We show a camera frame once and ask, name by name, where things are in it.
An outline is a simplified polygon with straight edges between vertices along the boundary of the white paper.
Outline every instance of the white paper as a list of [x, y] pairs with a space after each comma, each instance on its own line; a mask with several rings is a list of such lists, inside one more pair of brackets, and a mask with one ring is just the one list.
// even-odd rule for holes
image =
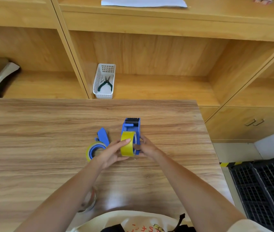
[[127, 7], [187, 7], [184, 0], [102, 0], [101, 5]]

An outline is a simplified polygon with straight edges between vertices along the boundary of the yellow-black warning tape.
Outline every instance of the yellow-black warning tape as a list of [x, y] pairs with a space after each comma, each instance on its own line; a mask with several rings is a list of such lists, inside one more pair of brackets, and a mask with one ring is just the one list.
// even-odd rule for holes
[[251, 161], [240, 161], [240, 162], [230, 162], [230, 163], [220, 162], [220, 166], [221, 167], [233, 167], [235, 165], [242, 164], [242, 163], [248, 163], [248, 162], [251, 162]]

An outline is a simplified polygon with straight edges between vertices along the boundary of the cabinet handle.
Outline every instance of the cabinet handle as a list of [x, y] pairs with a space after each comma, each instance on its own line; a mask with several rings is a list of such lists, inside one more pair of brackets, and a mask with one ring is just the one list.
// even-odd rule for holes
[[251, 124], [253, 124], [255, 122], [256, 122], [256, 119], [253, 119], [250, 122], [246, 123], [245, 126], [250, 126]]
[[258, 126], [258, 125], [260, 125], [261, 123], [264, 123], [264, 121], [265, 121], [265, 120], [262, 119], [261, 122], [257, 123], [256, 125], [253, 125], [253, 126]]

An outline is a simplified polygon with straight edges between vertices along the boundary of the green-handled pliers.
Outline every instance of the green-handled pliers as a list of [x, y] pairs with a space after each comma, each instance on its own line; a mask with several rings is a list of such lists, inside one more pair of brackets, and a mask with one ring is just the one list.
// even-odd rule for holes
[[98, 87], [98, 89], [97, 89], [97, 91], [99, 92], [100, 91], [100, 89], [101, 89], [101, 87], [103, 87], [105, 84], [108, 84], [108, 85], [110, 85], [110, 87], [111, 87], [111, 92], [112, 92], [112, 84], [109, 82], [109, 79], [110, 79], [110, 77], [107, 79], [107, 77], [105, 77], [105, 81]]

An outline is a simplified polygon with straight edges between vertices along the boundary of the packing tape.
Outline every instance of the packing tape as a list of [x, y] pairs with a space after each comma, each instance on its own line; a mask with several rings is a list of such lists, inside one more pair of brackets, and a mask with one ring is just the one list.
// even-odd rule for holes
[[136, 154], [136, 150], [133, 148], [133, 143], [137, 143], [137, 135], [136, 132], [133, 131], [123, 131], [122, 136], [121, 136], [121, 141], [125, 139], [130, 139], [130, 142], [121, 147], [121, 154], [122, 156], [129, 156], [133, 157]]
[[87, 161], [91, 161], [95, 156], [94, 153], [97, 149], [106, 149], [106, 145], [103, 142], [94, 142], [86, 149], [86, 159]]

